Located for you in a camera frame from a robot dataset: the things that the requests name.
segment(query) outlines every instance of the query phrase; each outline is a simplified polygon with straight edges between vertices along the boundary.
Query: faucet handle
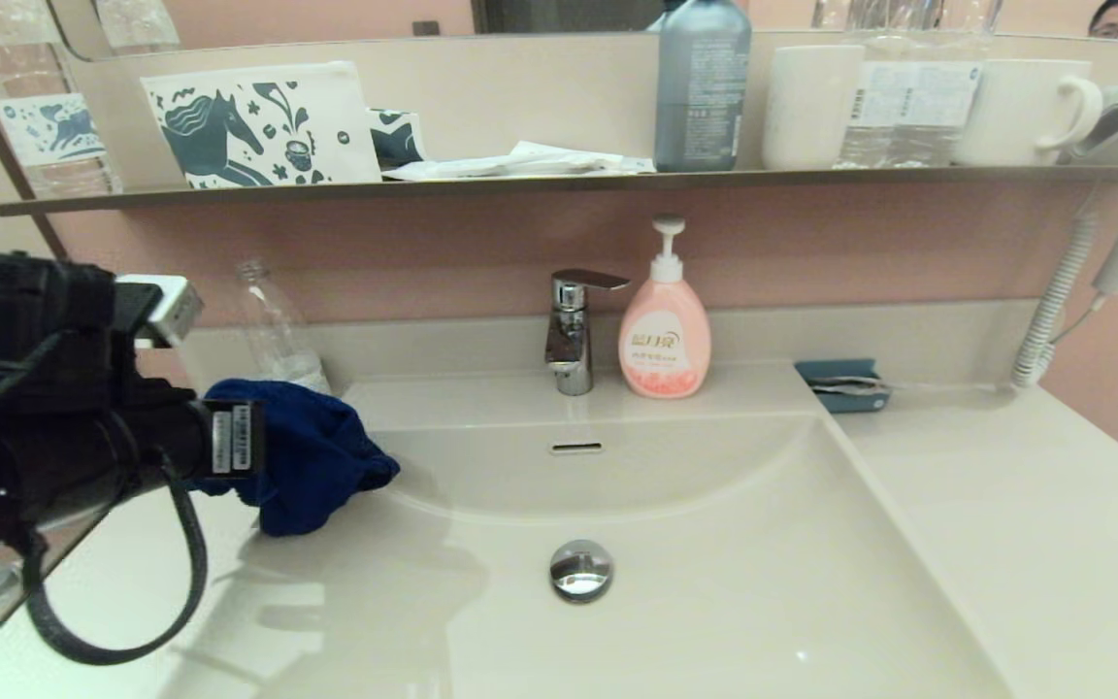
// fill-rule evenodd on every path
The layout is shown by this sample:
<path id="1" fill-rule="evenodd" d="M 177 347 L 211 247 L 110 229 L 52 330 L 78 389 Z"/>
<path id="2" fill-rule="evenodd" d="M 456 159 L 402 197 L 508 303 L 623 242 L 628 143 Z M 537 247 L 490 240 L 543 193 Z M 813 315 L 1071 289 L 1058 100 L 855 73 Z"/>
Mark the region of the faucet handle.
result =
<path id="1" fill-rule="evenodd" d="M 585 309 L 585 289 L 604 289 L 604 291 L 616 291 L 624 289 L 633 280 L 622 276 L 594 273 L 590 270 L 559 270 L 550 275 L 553 295 L 550 297 L 551 305 L 558 311 L 580 311 Z"/>

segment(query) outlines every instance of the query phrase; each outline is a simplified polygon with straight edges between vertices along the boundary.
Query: coiled cord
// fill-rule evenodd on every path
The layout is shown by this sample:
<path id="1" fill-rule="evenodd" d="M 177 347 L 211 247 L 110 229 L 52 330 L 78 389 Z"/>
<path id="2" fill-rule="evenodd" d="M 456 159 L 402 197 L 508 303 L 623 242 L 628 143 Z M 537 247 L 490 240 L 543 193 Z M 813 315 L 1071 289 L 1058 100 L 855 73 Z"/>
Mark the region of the coiled cord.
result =
<path id="1" fill-rule="evenodd" d="M 1099 216 L 1091 211 L 1092 198 L 1099 190 L 1095 186 L 1086 202 L 1078 209 L 1078 214 L 1072 221 L 1072 238 L 1069 239 L 1069 248 L 1064 251 L 1057 267 L 1055 274 L 1048 284 L 1046 292 L 1042 293 L 1038 310 L 1033 311 L 1033 321 L 1030 322 L 1029 333 L 1024 343 L 1021 344 L 1016 353 L 1016 363 L 1012 367 L 1012 385 L 1016 388 L 1031 388 L 1036 386 L 1039 380 L 1046 375 L 1046 369 L 1055 358 L 1055 344 L 1064 334 L 1055 337 L 1055 322 L 1060 319 L 1064 304 L 1068 304 L 1072 287 L 1081 276 L 1081 270 L 1086 266 L 1086 261 L 1090 257 L 1095 236 L 1099 235 Z M 1090 313 L 1099 310 L 1106 299 L 1101 295 L 1095 299 L 1090 305 L 1090 311 L 1082 315 L 1087 319 Z"/>

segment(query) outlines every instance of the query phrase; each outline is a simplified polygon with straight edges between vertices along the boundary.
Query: blue cloth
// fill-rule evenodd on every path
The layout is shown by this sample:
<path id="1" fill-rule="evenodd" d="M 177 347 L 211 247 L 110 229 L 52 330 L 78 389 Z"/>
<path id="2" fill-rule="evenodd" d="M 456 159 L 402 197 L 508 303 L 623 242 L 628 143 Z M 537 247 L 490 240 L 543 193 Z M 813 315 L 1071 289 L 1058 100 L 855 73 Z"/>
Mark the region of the blue cloth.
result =
<path id="1" fill-rule="evenodd" d="M 319 530 L 361 490 L 385 487 L 400 466 L 373 444 L 347 403 L 278 380 L 229 379 L 206 394 L 214 402 L 260 402 L 266 412 L 266 467 L 256 479 L 199 481 L 208 495 L 235 489 L 262 508 L 262 531 L 293 536 Z"/>

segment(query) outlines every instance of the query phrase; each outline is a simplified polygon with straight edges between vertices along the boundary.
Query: gray bottle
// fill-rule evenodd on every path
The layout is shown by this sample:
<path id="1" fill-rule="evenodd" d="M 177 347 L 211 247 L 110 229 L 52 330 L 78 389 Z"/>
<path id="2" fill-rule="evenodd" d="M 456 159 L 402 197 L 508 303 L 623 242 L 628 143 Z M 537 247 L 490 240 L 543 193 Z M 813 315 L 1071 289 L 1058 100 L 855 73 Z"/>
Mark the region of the gray bottle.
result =
<path id="1" fill-rule="evenodd" d="M 731 171 L 754 26 L 732 0 L 691 0 L 659 34 L 653 163 L 662 173 Z"/>

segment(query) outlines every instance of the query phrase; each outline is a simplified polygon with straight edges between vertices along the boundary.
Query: mug handle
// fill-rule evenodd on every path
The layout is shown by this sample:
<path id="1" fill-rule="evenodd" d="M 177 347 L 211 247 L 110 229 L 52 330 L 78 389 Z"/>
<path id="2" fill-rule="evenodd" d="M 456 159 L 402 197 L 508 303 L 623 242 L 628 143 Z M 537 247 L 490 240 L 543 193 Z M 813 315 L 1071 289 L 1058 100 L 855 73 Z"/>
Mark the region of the mug handle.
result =
<path id="1" fill-rule="evenodd" d="M 1055 148 L 1072 145 L 1074 142 L 1081 141 L 1082 138 L 1089 136 L 1095 125 L 1099 124 L 1101 116 L 1101 89 L 1099 86 L 1083 77 L 1063 76 L 1063 79 L 1060 81 L 1060 94 L 1073 92 L 1081 93 L 1081 110 L 1078 111 L 1078 117 L 1073 120 L 1072 129 L 1069 129 L 1069 133 L 1064 133 L 1063 136 L 1039 138 L 1038 142 L 1033 143 L 1039 151 L 1052 151 Z"/>

